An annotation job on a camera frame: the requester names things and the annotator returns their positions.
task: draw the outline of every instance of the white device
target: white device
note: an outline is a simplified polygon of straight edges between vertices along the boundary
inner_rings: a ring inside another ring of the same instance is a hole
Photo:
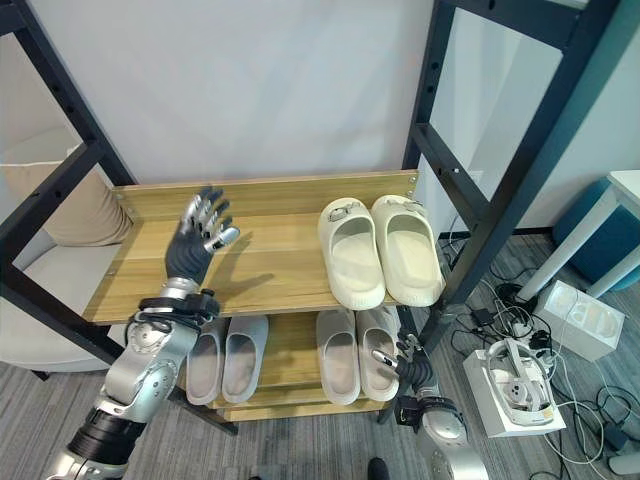
[[[542,435],[565,428],[544,366],[522,342],[507,338],[463,363],[488,437]]]

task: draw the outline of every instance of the slide sandal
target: slide sandal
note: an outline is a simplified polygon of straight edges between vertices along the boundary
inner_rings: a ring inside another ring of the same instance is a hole
[[[360,200],[340,198],[325,207],[318,237],[331,293],[351,310],[377,307],[384,300],[384,276],[373,219]]]
[[[371,209],[387,290],[403,305],[433,305],[444,289],[427,212],[418,202],[385,195]]]
[[[360,382],[371,400],[386,402],[398,391],[398,375],[371,356],[373,349],[396,357],[400,319],[395,307],[378,307],[356,313]]]
[[[349,405],[360,395],[355,328],[349,310],[320,312],[316,319],[322,389],[329,401],[338,405]]]
[[[265,315],[231,319],[222,378],[222,395],[227,402],[246,402],[256,391],[268,333]]]
[[[224,336],[228,318],[216,318],[203,329],[193,350],[187,355],[187,399],[205,405],[216,399],[222,386]]]

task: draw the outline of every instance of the blue stool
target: blue stool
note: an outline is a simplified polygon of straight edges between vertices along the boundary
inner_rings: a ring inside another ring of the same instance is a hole
[[[593,183],[558,220],[552,230],[560,245],[604,193],[611,182],[603,178]],[[619,206],[613,214],[571,257],[570,263],[589,281],[595,283],[618,262],[640,245],[640,220]],[[632,270],[611,290],[627,288],[640,280],[640,267]]]

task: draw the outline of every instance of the black shoe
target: black shoe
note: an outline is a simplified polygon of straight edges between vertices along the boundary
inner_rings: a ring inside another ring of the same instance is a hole
[[[381,458],[375,457],[369,460],[369,480],[389,480],[389,469]]]

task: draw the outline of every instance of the robot finger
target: robot finger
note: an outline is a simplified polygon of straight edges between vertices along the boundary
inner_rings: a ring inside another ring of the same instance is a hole
[[[192,231],[195,227],[194,216],[200,207],[202,206],[202,199],[205,198],[211,192],[211,187],[205,187],[200,192],[196,193],[187,208],[184,210],[182,217],[180,218],[180,232],[186,235]]]
[[[211,239],[205,241],[204,248],[209,253],[223,248],[233,243],[240,236],[240,229],[231,225],[232,218],[225,218],[220,224],[220,228],[212,235]]]
[[[213,204],[222,196],[223,193],[224,192],[219,188],[214,189],[213,187],[209,187],[207,194],[202,197],[202,203],[193,216],[194,225],[197,225],[200,232],[204,229],[204,224],[207,221],[207,217],[211,212]]]
[[[220,215],[222,215],[222,213],[229,208],[229,200],[223,200],[222,202],[220,202],[209,214],[209,216],[207,217],[207,220],[205,221],[204,225],[202,226],[202,236],[205,238],[211,238],[215,235],[217,229],[216,229],[216,222],[218,221],[218,219],[220,218]]]

